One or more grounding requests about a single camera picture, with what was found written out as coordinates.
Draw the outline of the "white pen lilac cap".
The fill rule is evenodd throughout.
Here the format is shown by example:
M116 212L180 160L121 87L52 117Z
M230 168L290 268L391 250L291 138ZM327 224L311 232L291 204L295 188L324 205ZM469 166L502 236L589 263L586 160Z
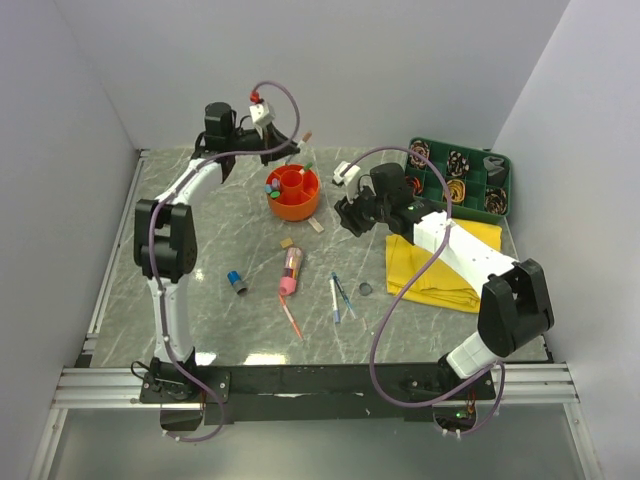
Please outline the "white pen lilac cap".
M329 286L331 291L333 321L334 321L334 324L337 325L341 323L341 315L340 315L340 309L338 305L336 283L333 277L329 278Z

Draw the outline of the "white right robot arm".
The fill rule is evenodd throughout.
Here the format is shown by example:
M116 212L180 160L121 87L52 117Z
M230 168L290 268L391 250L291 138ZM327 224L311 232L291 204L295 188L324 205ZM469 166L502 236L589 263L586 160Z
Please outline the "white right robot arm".
M396 163L370 170L361 185L361 169L342 162L333 181L346 189L335 209L341 225L360 236L377 223L443 261L479 295L476 331L444 358L438 374L441 392L460 398L473 386L473 375L504 359L550 330L554 316L542 267L532 259L518 262L477 239L432 201L414 195Z

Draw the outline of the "brown-tipped white marker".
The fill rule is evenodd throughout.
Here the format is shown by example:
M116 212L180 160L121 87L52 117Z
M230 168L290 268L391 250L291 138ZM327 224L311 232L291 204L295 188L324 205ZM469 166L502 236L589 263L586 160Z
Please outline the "brown-tipped white marker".
M295 159L295 157L302 153L305 149L305 147L307 146L308 141L311 139L312 137L312 131L309 130L307 131L299 140L299 142L297 143L297 151L294 152L293 154L289 155L286 160L285 160L285 164L289 165L293 162L293 160Z

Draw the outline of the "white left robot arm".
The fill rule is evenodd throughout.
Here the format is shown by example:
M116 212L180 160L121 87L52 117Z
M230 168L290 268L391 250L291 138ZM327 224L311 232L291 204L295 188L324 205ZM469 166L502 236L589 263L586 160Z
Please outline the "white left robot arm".
M186 364L195 352L188 325L188 285L198 255L192 207L223 185L238 156L258 155L266 165L299 151L275 127L268 102L258 100L249 107L251 129L238 126L236 116L227 103L207 105L205 129L196 138L186 170L163 193L135 206L134 262L152 295L153 359L161 363Z

